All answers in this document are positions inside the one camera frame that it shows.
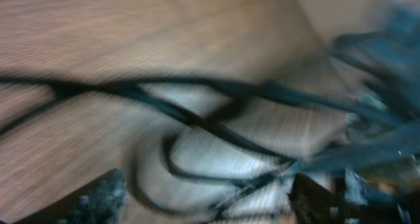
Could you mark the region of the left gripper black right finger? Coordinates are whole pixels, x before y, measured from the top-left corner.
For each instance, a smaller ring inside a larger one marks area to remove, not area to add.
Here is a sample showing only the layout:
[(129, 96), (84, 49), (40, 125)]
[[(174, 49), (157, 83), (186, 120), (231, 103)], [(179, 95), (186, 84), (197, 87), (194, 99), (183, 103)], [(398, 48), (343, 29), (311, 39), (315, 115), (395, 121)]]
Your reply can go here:
[(344, 223), (343, 203), (302, 173), (296, 174), (288, 198), (298, 224)]

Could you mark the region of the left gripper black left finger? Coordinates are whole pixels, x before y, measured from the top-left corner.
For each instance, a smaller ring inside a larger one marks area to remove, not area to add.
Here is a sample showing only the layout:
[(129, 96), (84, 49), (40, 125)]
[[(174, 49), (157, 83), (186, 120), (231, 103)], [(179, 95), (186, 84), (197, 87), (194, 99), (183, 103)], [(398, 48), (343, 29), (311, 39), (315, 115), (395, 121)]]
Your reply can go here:
[(116, 224), (127, 203), (124, 174), (114, 168), (15, 224)]

